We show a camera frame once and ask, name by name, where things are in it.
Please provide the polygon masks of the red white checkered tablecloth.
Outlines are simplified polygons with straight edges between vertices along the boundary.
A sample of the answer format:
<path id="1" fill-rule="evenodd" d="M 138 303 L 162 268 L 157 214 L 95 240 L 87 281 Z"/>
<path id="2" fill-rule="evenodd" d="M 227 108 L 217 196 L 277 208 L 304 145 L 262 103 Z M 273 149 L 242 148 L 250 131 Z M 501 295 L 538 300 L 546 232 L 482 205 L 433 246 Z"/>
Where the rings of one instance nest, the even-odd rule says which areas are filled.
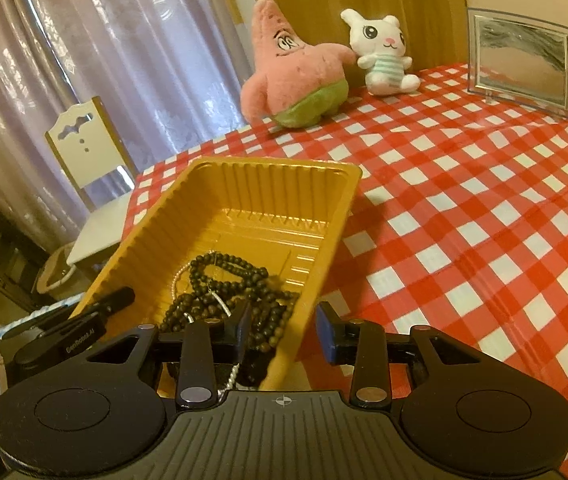
<path id="1" fill-rule="evenodd" d="M 199 156 L 351 162 L 362 178 L 324 286 L 335 310 L 399 333 L 435 326 L 568 400 L 568 120 L 480 99 L 466 77 L 424 70 L 413 96 L 357 91 L 316 127 L 188 148 L 142 173 L 125 223 Z"/>

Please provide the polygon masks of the white wooden chair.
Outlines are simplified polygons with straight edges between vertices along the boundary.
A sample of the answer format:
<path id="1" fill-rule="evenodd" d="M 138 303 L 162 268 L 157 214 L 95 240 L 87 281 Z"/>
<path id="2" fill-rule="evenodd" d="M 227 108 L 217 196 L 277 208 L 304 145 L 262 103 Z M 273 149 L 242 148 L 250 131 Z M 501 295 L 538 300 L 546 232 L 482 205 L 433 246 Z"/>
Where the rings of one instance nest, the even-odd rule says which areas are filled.
<path id="1" fill-rule="evenodd" d="M 118 249 L 138 170 L 99 96 L 70 106 L 45 132 L 45 139 L 63 174 L 88 209 L 88 217 L 73 244 L 70 266 L 97 266 Z M 96 206 L 87 188 L 117 174 L 127 186 L 104 205 Z"/>

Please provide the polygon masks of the blue white checkered cloth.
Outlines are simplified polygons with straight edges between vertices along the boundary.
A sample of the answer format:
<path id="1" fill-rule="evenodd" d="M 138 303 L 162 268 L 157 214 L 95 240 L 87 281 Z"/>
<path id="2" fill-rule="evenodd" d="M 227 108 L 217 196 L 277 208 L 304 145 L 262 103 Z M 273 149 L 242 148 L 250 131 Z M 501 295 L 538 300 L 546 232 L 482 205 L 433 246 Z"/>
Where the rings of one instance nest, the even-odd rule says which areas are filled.
<path id="1" fill-rule="evenodd" d="M 69 316 L 83 297 L 84 292 L 80 292 L 74 296 L 59 300 L 55 304 L 41 307 L 24 318 L 18 318 L 18 320 L 12 321 L 7 325 L 0 326 L 0 341 L 21 334 L 34 326 L 40 326 L 42 323 L 47 322 L 51 318 L 57 318 L 59 315 Z"/>

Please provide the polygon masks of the white bunny plush toy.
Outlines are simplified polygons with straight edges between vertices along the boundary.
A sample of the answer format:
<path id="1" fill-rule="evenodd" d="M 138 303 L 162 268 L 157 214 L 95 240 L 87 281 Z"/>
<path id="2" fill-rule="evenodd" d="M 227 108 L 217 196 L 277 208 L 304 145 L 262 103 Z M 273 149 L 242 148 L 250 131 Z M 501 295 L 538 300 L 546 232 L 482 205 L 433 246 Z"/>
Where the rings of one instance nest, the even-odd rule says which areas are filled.
<path id="1" fill-rule="evenodd" d="M 407 71 L 413 60 L 405 54 L 406 45 L 395 15 L 368 20 L 353 9 L 340 13 L 349 27 L 350 48 L 357 55 L 357 66 L 365 71 L 365 84 L 372 96 L 393 96 L 415 92 L 421 79 Z"/>

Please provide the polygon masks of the golden plastic tray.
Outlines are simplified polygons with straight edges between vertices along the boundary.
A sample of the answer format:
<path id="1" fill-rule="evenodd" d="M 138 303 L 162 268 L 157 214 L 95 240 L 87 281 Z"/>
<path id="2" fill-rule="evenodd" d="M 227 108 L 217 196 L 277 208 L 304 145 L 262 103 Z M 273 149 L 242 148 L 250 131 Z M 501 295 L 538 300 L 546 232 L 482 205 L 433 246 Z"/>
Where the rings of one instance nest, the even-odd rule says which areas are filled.
<path id="1" fill-rule="evenodd" d="M 133 289 L 133 304 L 107 321 L 112 338 L 159 322 L 188 284 L 177 272 L 197 256 L 243 258 L 299 296 L 260 385 L 286 390 L 361 177 L 358 166 L 342 162 L 201 157 L 122 240 L 80 306 L 124 286 Z"/>

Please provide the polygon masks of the purple lace curtain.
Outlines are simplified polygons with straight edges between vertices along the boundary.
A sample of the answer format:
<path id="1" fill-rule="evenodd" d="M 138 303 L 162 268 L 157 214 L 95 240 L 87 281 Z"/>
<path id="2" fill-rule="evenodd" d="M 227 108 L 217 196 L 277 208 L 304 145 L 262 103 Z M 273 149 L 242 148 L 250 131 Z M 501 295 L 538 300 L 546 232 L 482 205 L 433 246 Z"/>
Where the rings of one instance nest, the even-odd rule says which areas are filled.
<path id="1" fill-rule="evenodd" d="M 145 169 L 242 125 L 248 56 L 224 0 L 0 0 L 0 211 L 45 250 L 86 200 L 45 134 L 99 98 Z"/>

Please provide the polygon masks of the sand art picture frame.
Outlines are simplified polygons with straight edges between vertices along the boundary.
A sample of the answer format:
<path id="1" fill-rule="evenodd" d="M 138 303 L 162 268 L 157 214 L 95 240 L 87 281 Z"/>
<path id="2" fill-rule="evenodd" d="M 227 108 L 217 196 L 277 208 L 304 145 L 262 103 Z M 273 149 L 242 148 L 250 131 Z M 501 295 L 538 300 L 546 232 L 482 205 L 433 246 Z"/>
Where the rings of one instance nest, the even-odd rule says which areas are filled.
<path id="1" fill-rule="evenodd" d="M 469 8 L 468 91 L 568 118 L 568 26 Z"/>

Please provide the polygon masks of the pink starfish plush toy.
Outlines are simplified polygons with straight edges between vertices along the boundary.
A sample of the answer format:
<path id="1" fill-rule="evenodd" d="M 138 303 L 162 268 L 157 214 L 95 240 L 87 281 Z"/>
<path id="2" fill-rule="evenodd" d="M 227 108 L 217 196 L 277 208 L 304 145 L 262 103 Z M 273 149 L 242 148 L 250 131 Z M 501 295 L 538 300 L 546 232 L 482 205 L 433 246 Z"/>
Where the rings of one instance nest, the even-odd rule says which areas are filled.
<path id="1" fill-rule="evenodd" d="M 241 114 L 252 127 L 267 117 L 284 128 L 311 127 L 346 102 L 350 48 L 307 44 L 275 0 L 253 6 L 251 39 L 255 72 L 241 88 Z"/>

